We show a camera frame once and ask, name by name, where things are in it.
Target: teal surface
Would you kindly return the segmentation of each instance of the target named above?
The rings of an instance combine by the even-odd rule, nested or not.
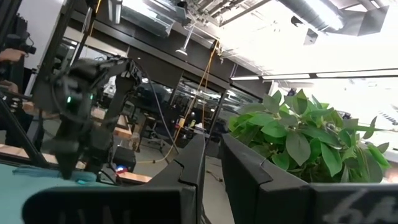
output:
[[[23,224],[22,208],[25,201],[41,190],[52,187],[112,187],[97,182],[80,185],[60,178],[14,175],[14,169],[16,167],[0,164],[0,223],[4,224]]]

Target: ventilation duct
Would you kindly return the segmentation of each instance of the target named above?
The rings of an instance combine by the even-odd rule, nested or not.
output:
[[[166,38],[175,22],[190,23],[182,7],[161,0],[124,0],[121,17],[159,37]]]
[[[361,0],[362,4],[371,4],[371,10],[357,12],[340,10],[329,0],[279,0],[294,12],[297,17],[312,26],[314,30],[362,36],[381,31],[389,6],[376,8],[370,0]],[[315,42],[313,37],[306,44]]]
[[[344,10],[345,26],[333,31],[335,34],[363,36],[379,33],[383,27],[389,6],[376,8],[367,12]]]
[[[316,30],[339,30],[343,28],[343,14],[329,0],[279,0],[296,15]]]

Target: orange cable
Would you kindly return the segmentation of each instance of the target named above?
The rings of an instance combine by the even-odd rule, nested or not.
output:
[[[211,53],[211,55],[210,55],[209,62],[207,63],[205,72],[204,72],[203,75],[202,75],[202,78],[201,78],[200,83],[199,83],[198,88],[197,88],[197,92],[196,92],[195,96],[193,97],[193,99],[192,99],[192,101],[191,101],[191,103],[190,103],[190,106],[188,107],[187,113],[185,114],[184,122],[185,122],[185,120],[187,119],[190,110],[192,109],[193,102],[195,102],[195,99],[196,99],[197,94],[198,94],[198,92],[199,92],[199,90],[200,90],[201,84],[203,83],[203,79],[205,78],[206,73],[208,74],[208,71],[210,70],[211,61],[212,61],[212,59],[213,59],[213,55],[214,55],[215,51],[216,51],[216,47],[213,49],[213,51],[212,51],[212,53]],[[177,140],[177,138],[178,138],[178,135],[180,134],[181,128],[182,128],[181,126],[178,127],[177,133],[176,133],[176,135],[175,135],[175,137],[174,137],[174,142],[176,142],[176,140]],[[150,164],[150,163],[153,164],[153,163],[156,163],[156,162],[162,162],[162,161],[164,161],[164,160],[170,155],[170,153],[171,153],[173,147],[174,147],[174,145],[172,144],[171,147],[170,147],[170,149],[169,149],[169,151],[168,151],[168,152],[166,153],[166,155],[165,155],[163,158],[161,158],[161,159],[153,160],[153,161],[137,161],[137,163],[138,163],[138,164]]]

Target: yellow cable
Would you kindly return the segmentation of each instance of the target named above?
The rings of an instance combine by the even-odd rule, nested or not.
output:
[[[220,46],[220,42],[217,40],[217,42],[215,44],[215,49],[217,49],[218,46]],[[208,68],[208,71],[207,71],[206,83],[205,83],[205,92],[207,90],[207,81],[209,79],[210,65],[211,65],[211,63],[209,64],[209,68]],[[204,129],[205,128],[205,101],[203,102],[203,107],[202,107],[201,123],[203,124],[203,129]]]
[[[95,9],[95,14],[96,14],[96,15],[97,15],[97,13],[98,13],[98,10],[100,9],[101,1],[102,1],[102,0],[99,0],[99,1],[98,1],[97,8]],[[93,25],[91,26],[91,30],[90,30],[89,36],[91,36],[91,35],[93,34],[94,22],[93,22]]]
[[[210,55],[209,62],[207,63],[205,72],[203,73],[203,75],[202,75],[202,77],[201,77],[201,80],[200,80],[200,83],[199,83],[199,85],[198,85],[197,93],[198,93],[199,90],[200,90],[201,84],[203,83],[203,79],[205,78],[206,73],[208,74],[208,72],[210,71],[211,61],[213,60],[213,55],[214,55],[215,52],[216,52],[216,47],[213,49],[213,51],[212,51],[212,53],[211,53],[211,55]],[[189,115],[189,112],[190,112],[190,110],[192,109],[193,102],[195,102],[195,99],[196,99],[196,97],[197,97],[197,93],[196,93],[195,96],[193,97],[193,99],[192,99],[192,101],[191,101],[191,103],[190,103],[190,106],[188,107],[188,110],[187,110],[187,113],[185,114],[184,120],[187,119],[187,117],[188,117],[188,115]],[[178,135],[180,134],[181,128],[182,128],[181,126],[178,127],[177,133],[176,133],[176,135],[175,135],[175,137],[174,137],[174,142],[176,142],[176,140],[177,140],[177,138],[178,138]],[[174,147],[174,145],[171,145],[169,151],[166,153],[166,156],[164,156],[164,157],[161,158],[161,159],[153,160],[153,161],[137,161],[137,163],[138,163],[138,164],[153,164],[153,163],[156,163],[156,162],[162,162],[162,161],[164,161],[164,160],[170,155],[170,153],[171,153],[173,147]]]

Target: person's hand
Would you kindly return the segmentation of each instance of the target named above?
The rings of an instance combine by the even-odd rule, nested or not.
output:
[[[17,84],[11,82],[11,85],[8,86],[7,90],[13,93],[18,93],[18,86]]]
[[[0,62],[10,61],[18,62],[22,56],[26,56],[26,53],[16,49],[6,49],[0,52]]]

